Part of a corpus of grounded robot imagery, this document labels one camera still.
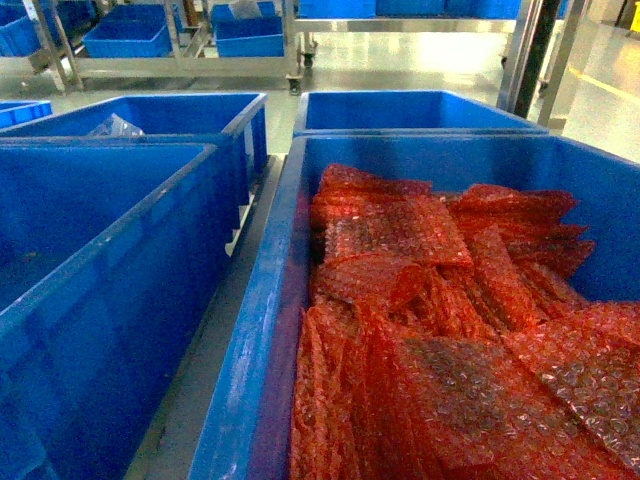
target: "caster wheel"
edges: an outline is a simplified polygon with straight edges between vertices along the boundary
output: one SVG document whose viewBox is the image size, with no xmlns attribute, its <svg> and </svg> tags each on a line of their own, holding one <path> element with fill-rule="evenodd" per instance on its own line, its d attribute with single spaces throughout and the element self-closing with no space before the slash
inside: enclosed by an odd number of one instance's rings
<svg viewBox="0 0 640 480">
<path fill-rule="evenodd" d="M 538 90 L 538 95 L 540 95 L 540 98 L 544 98 L 545 95 L 547 94 L 547 89 L 549 88 L 549 82 L 540 82 L 540 89 Z"/>
<path fill-rule="evenodd" d="M 300 85 L 300 80 L 297 78 L 289 79 L 289 94 L 294 97 L 299 97 L 302 93 L 302 87 Z"/>
<path fill-rule="evenodd" d="M 313 53 L 304 54 L 304 68 L 313 68 Z"/>
</svg>

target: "epoxy floor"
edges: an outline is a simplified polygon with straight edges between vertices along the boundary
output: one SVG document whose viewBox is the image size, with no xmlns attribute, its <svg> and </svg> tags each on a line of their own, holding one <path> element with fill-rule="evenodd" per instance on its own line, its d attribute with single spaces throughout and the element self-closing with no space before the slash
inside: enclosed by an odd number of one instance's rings
<svg viewBox="0 0 640 480">
<path fill-rule="evenodd" d="M 506 36 L 499 34 L 321 34 L 306 90 L 446 89 L 495 104 Z M 298 98 L 283 80 L 94 80 L 86 92 L 59 95 L 46 74 L 0 77 L 0 97 L 51 99 L 56 112 L 129 93 L 264 91 L 269 152 L 287 152 Z M 564 135 L 640 162 L 640 41 L 602 26 Z M 228 281 L 203 322 L 129 479 L 186 478 L 224 358 L 264 220 L 282 167 L 272 163 L 250 214 Z"/>
</svg>

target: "yellow floor line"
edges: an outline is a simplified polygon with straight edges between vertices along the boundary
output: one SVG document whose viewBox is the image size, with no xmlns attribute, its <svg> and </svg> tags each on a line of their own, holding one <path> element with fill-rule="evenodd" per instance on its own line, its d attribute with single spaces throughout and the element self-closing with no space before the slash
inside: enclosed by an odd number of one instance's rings
<svg viewBox="0 0 640 480">
<path fill-rule="evenodd" d="M 634 105 L 638 105 L 640 107 L 640 97 L 636 97 L 635 95 L 629 92 L 625 92 L 623 90 L 620 90 L 619 88 L 612 87 L 611 85 L 607 85 L 606 83 L 603 83 L 600 80 L 596 80 L 595 78 L 582 73 L 577 68 L 569 67 L 569 71 L 572 74 L 574 74 L 576 77 L 578 77 L 580 80 L 584 80 L 585 82 L 590 83 L 591 85 L 595 85 L 598 88 L 601 88 L 609 93 L 614 94 L 617 97 L 622 98 L 623 100 L 629 103 L 633 103 Z"/>
</svg>

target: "stacked blue bin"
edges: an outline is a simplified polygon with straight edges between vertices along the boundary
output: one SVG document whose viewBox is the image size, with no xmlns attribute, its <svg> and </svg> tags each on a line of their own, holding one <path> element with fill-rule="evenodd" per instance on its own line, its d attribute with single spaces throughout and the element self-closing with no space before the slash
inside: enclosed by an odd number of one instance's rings
<svg viewBox="0 0 640 480">
<path fill-rule="evenodd" d="M 309 205 L 332 163 L 433 181 L 437 191 L 474 183 L 569 191 L 580 204 L 566 221 L 590 225 L 585 237 L 598 244 L 573 286 L 590 300 L 640 300 L 640 271 L 630 267 L 640 257 L 640 165 L 446 92 L 312 95 L 300 107 L 191 480 L 288 478 Z"/>
<path fill-rule="evenodd" d="M 376 13 L 381 17 L 420 17 L 442 15 L 445 0 L 377 0 Z"/>
<path fill-rule="evenodd" d="M 0 146 L 0 478 L 122 478 L 228 257 L 206 145 Z"/>
<path fill-rule="evenodd" d="M 89 1 L 64 1 L 57 6 L 62 26 L 67 33 L 94 19 L 95 9 Z M 53 14 L 45 5 L 47 25 L 55 42 L 59 41 Z M 21 2 L 0 3 L 0 56 L 25 57 L 41 48 L 40 40 Z"/>
<path fill-rule="evenodd" d="M 258 2 L 262 17 L 236 20 L 228 5 L 213 7 L 213 30 L 220 57 L 283 57 L 282 18 L 273 2 Z"/>
<path fill-rule="evenodd" d="M 93 58 L 155 58 L 171 53 L 162 5 L 118 5 L 83 38 Z"/>
<path fill-rule="evenodd" d="M 373 18 L 376 0 L 300 0 L 300 18 Z"/>
<path fill-rule="evenodd" d="M 0 128 L 7 128 L 51 115 L 51 102 L 40 100 L 0 101 Z"/>
<path fill-rule="evenodd" d="M 515 20 L 521 0 L 446 0 L 445 11 L 452 17 L 472 17 L 487 20 Z M 569 0 L 562 0 L 558 18 L 564 18 Z"/>
<path fill-rule="evenodd" d="M 225 215 L 240 225 L 238 205 L 249 201 L 251 184 L 267 164 L 265 94 L 139 95 L 100 102 L 79 110 L 25 123 L 0 137 L 82 137 L 86 144 L 190 143 L 217 145 L 225 154 Z M 112 114 L 141 128 L 137 138 L 87 137 Z"/>
</svg>

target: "metal shelf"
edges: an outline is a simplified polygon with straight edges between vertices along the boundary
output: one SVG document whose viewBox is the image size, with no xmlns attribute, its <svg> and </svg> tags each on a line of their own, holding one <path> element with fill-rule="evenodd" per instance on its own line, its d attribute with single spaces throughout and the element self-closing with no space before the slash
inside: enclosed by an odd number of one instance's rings
<svg viewBox="0 0 640 480">
<path fill-rule="evenodd" d="M 478 20 L 466 18 L 298 19 L 294 23 L 296 31 L 299 33 L 512 33 L 516 26 L 515 20 Z"/>
<path fill-rule="evenodd" d="M 209 6 L 203 1 L 204 14 L 197 27 L 187 28 L 185 34 L 179 33 L 173 15 L 173 0 L 158 0 L 164 5 L 167 25 L 171 36 L 172 55 L 166 58 L 90 58 L 83 46 L 73 48 L 73 42 L 63 39 L 63 48 L 56 57 L 51 54 L 57 50 L 44 21 L 42 0 L 23 0 L 41 43 L 47 47 L 25 58 L 1 58 L 0 74 L 30 76 L 52 66 L 54 82 L 61 91 L 73 86 L 74 80 L 83 88 L 83 79 L 87 78 L 197 78 L 197 77 L 281 77 L 288 79 L 293 93 L 300 91 L 300 51 L 301 47 L 293 28 L 293 0 L 279 0 L 282 7 L 283 33 L 285 42 L 284 57 L 259 58 L 211 58 L 204 55 L 205 49 L 212 48 Z M 118 0 L 106 0 L 99 3 L 99 10 L 107 13 Z M 61 23 L 54 11 L 57 28 Z M 60 64 L 60 56 L 69 60 L 69 75 Z"/>
</svg>

